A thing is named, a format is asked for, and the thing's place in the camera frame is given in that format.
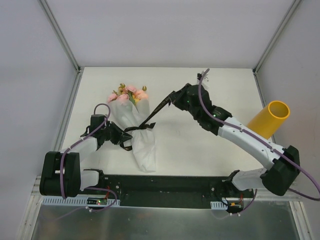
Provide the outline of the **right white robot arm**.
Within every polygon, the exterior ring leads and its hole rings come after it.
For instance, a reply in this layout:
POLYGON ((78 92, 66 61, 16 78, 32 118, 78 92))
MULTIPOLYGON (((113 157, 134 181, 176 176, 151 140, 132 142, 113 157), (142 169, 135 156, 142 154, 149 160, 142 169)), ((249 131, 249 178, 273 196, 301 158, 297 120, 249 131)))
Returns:
POLYGON ((262 168, 233 171, 226 180, 225 192, 237 197, 244 190, 267 189, 284 196, 299 175, 299 151, 272 143, 254 133, 222 107, 213 105, 203 86, 186 84, 181 90, 169 94, 170 102, 208 132, 222 137, 254 157, 262 168))

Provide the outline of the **black ribbon gold lettering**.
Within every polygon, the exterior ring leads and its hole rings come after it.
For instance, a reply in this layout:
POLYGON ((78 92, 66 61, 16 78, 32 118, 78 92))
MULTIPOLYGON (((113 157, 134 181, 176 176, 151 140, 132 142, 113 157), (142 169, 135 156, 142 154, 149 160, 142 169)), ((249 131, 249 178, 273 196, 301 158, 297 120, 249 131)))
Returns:
POLYGON ((129 133, 133 131, 144 131, 151 130, 154 128, 155 123, 148 123, 151 118, 153 118, 165 105, 169 105, 170 100, 169 97, 166 96, 164 100, 160 102, 160 104, 150 112, 149 109, 149 101, 147 99, 143 99, 137 103, 137 105, 133 105, 130 101, 120 102, 115 101, 115 110, 114 116, 117 122, 123 128, 122 131, 129 133))

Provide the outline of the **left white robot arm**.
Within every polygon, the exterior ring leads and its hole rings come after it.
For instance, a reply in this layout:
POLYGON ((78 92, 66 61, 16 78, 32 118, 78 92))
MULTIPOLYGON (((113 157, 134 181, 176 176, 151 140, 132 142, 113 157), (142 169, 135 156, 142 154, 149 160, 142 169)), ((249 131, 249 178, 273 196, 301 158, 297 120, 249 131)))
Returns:
POLYGON ((39 192, 43 196, 58 196, 64 199, 76 197, 80 191, 89 188, 99 195, 105 191, 106 183, 103 171, 84 168, 82 162, 110 141, 121 145, 133 137, 120 129, 103 114, 93 114, 90 125, 80 139, 61 151, 49 151, 45 154, 41 173, 39 192))

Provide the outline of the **white wrapping paper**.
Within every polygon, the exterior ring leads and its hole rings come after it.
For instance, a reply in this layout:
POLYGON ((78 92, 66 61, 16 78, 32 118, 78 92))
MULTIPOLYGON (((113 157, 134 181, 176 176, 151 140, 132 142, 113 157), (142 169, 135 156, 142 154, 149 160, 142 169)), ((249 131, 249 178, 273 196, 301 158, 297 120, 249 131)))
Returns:
MULTIPOLYGON (((138 127, 149 115, 150 105, 147 99, 134 105, 130 100, 114 100, 109 103, 111 115, 123 130, 138 127)), ((156 141, 151 129, 137 129, 131 132, 132 153, 139 169, 146 173, 156 171, 156 141)))

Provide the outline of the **pink yellow flower bouquet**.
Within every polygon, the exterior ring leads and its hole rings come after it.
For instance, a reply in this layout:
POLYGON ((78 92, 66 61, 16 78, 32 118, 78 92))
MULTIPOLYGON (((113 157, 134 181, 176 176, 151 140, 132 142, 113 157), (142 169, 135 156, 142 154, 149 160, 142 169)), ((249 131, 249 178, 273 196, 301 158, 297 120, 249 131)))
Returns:
POLYGON ((117 90, 113 90, 107 98, 107 102, 120 101, 122 103, 130 101, 134 106, 141 100, 148 100, 147 87, 144 85, 141 88, 137 88, 133 85, 125 85, 120 83, 117 90))

